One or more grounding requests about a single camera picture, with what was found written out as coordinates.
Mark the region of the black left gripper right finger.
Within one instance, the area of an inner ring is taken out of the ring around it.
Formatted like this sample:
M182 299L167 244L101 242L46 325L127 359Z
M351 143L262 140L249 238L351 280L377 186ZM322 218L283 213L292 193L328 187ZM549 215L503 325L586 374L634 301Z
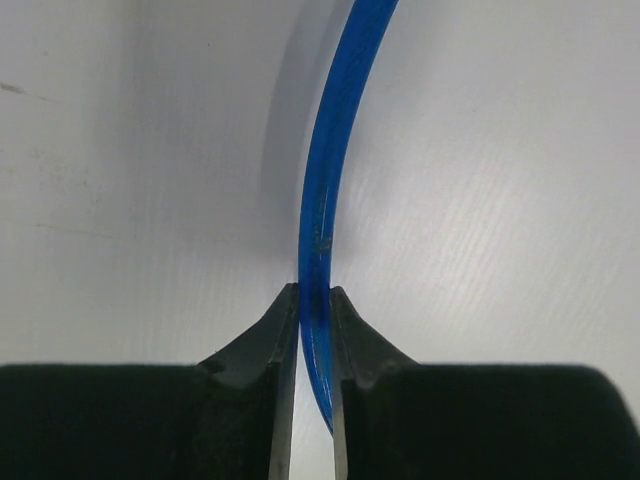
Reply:
M639 433L581 365L421 364L330 293L340 479L635 479Z

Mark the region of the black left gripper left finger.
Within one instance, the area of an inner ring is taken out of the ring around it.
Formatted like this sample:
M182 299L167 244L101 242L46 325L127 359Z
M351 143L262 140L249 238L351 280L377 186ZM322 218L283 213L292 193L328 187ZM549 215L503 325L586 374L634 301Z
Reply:
M5 479L285 479L298 289L191 365L9 364Z

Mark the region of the blue cable lock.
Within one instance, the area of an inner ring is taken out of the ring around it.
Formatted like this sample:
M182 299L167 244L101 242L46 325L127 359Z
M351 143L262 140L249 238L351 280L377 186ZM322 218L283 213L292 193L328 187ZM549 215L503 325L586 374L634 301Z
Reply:
M333 430L330 280L337 200L353 124L395 0L353 2L311 135L298 235L299 323L308 378Z

